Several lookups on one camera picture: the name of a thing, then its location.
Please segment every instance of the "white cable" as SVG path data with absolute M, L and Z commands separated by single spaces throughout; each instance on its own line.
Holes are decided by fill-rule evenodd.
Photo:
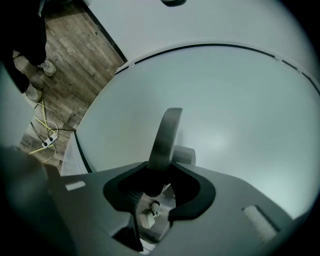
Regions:
M 55 111 L 52 107 L 49 107 L 49 106 L 41 104 L 41 103 L 37 103 L 37 105 L 35 106 L 34 109 L 36 109 L 36 107 L 38 105 L 44 106 L 45 108 L 48 108 L 48 109 L 52 110 L 53 112 L 55 112 L 57 115 L 59 115 L 62 118 L 61 124 L 64 122 L 64 120 L 65 120 L 64 117 L 61 114 L 59 114 L 57 111 Z
M 49 121 L 49 120 L 47 120 L 47 122 L 53 123 L 53 124 L 55 125 L 55 127 L 56 127 L 56 134 L 58 134 L 58 132 L 59 132 L 58 125 L 57 125 L 55 122 L 52 122 L 52 121 Z

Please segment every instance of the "yellow cable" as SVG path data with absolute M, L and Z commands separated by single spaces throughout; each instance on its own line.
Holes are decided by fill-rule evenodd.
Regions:
M 36 115 L 34 116 L 41 124 L 43 124 L 46 128 L 48 128 L 49 130 L 51 130 L 51 128 L 46 125 L 44 122 L 42 122 Z
M 59 131 L 59 129 L 58 129 L 58 125 L 57 125 L 55 122 L 52 122 L 52 121 L 49 121 L 49 120 L 47 120 L 47 122 L 52 123 L 52 124 L 54 124 L 54 125 L 55 125 L 55 127 L 56 127 L 56 134 L 58 134 L 58 131 Z
M 37 149 L 37 150 L 34 150 L 34 151 L 30 152 L 29 155 L 31 155 L 31 154 L 33 154 L 33 153 L 36 153 L 36 152 L 39 152 L 39 151 L 41 151 L 41 150 L 45 150 L 45 148 L 42 147 L 42 148 L 39 148 L 39 149 Z
M 45 123 L 46 127 L 48 127 L 48 123 L 47 123 L 47 119 L 46 119 L 44 96 L 42 93 L 41 93 L 41 97 L 42 97 L 42 115 L 43 115 L 44 123 Z
M 52 145 L 52 146 L 54 146 L 54 154 L 53 154 L 53 156 L 51 156 L 51 157 L 49 157 L 48 159 L 46 159 L 46 160 L 42 161 L 41 163 L 44 163 L 44 162 L 46 162 L 46 161 L 50 160 L 51 158 L 53 158 L 53 157 L 57 154 L 56 146 L 55 146 L 55 145 Z
M 55 112 L 57 115 L 59 115 L 59 116 L 62 118 L 61 124 L 64 122 L 64 117 L 63 117 L 62 115 L 60 115 L 57 111 L 55 111 L 52 107 L 49 107 L 49 106 L 44 105 L 44 104 L 41 104 L 41 103 L 37 103 L 37 104 L 38 104 L 38 105 L 41 105 L 41 106 L 43 106 L 43 107 L 45 107 L 45 108 L 48 108 L 48 109 L 52 110 L 53 112 Z

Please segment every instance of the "black pants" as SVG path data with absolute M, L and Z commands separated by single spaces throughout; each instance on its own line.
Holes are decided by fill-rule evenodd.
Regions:
M 30 82 L 26 75 L 22 74 L 15 66 L 13 60 L 13 50 L 20 52 L 28 61 L 37 66 L 46 58 L 46 27 L 44 17 L 37 14 L 21 21 L 11 30 L 11 38 L 2 49 L 2 60 L 9 75 L 13 79 L 21 93 L 24 93 Z

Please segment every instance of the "white curved panel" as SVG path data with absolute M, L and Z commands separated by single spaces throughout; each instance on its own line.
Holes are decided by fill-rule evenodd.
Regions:
M 85 0 L 129 63 L 197 43 L 248 46 L 276 55 L 320 81 L 317 56 L 279 0 Z
M 183 108 L 175 143 L 196 165 L 239 177 L 292 217 L 320 185 L 320 96 L 290 66 L 245 49 L 198 47 L 117 74 L 78 130 L 93 171 L 147 161 L 168 108 Z

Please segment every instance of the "person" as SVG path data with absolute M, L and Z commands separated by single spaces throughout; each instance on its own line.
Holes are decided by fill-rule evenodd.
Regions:
M 1 58 L 9 75 L 21 93 L 33 102 L 38 103 L 42 95 L 29 81 L 27 76 L 21 73 L 15 66 L 13 51 L 16 50 L 24 55 L 34 66 L 41 68 L 47 76 L 52 76 L 56 68 L 47 58 L 46 53 L 46 27 L 41 11 L 44 0 L 18 0 L 7 1 L 5 8 L 10 10 L 9 20 L 1 20 L 2 47 Z

